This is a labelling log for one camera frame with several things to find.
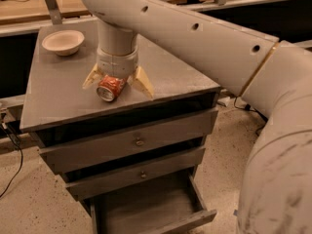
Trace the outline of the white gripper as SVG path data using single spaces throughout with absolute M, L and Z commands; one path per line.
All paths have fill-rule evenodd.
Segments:
M 144 69 L 138 64 L 138 51 L 124 56 L 111 55 L 97 48 L 97 64 L 94 65 L 87 78 L 85 79 L 82 88 L 87 90 L 93 84 L 97 84 L 103 77 L 103 74 L 119 79 L 127 78 L 128 83 L 135 90 L 143 93 L 148 98 L 154 98 L 154 88 L 150 82 Z

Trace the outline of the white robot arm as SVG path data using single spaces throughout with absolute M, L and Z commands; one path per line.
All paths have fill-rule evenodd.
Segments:
M 97 66 L 124 78 L 142 35 L 267 117 L 241 188 L 239 234 L 312 234 L 312 54 L 159 0 L 82 0 L 99 21 Z

